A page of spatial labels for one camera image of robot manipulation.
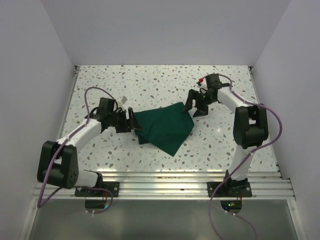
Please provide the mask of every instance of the gray wall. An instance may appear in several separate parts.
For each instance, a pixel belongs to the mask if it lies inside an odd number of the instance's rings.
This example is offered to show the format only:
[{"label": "gray wall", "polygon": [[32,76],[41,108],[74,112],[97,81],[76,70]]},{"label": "gray wall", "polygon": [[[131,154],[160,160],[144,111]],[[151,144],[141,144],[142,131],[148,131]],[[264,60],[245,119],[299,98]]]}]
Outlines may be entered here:
[{"label": "gray wall", "polygon": [[253,66],[290,0],[42,0],[75,65]]},{"label": "gray wall", "polygon": [[[292,180],[310,240],[320,235],[319,13],[319,0],[292,0],[253,68],[260,100],[283,121],[274,151],[283,176]],[[277,129],[270,120],[270,129]]]},{"label": "gray wall", "polygon": [[0,1],[0,239],[20,235],[41,146],[57,137],[73,71],[39,0]]}]

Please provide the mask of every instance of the table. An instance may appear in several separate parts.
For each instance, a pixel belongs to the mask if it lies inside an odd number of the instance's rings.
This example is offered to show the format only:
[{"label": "table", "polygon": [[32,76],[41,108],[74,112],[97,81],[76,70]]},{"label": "table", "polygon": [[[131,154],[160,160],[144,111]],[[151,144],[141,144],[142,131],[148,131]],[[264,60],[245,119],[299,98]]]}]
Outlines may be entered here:
[{"label": "table", "polygon": [[[233,80],[233,89],[245,99],[257,102],[247,66],[227,65],[82,65],[75,83],[62,135],[76,128],[86,116],[85,89],[96,86],[116,99],[126,96],[126,107],[134,112],[185,103],[189,89],[198,89],[198,78],[221,73]],[[97,107],[104,92],[92,89],[89,108]],[[236,148],[233,139],[234,114],[213,103],[209,115],[193,118],[194,128],[174,157],[151,144],[139,145],[134,132],[116,134],[109,128],[90,141],[78,154],[79,168],[98,172],[224,172]],[[250,171],[277,172],[271,147],[259,150]]]}]

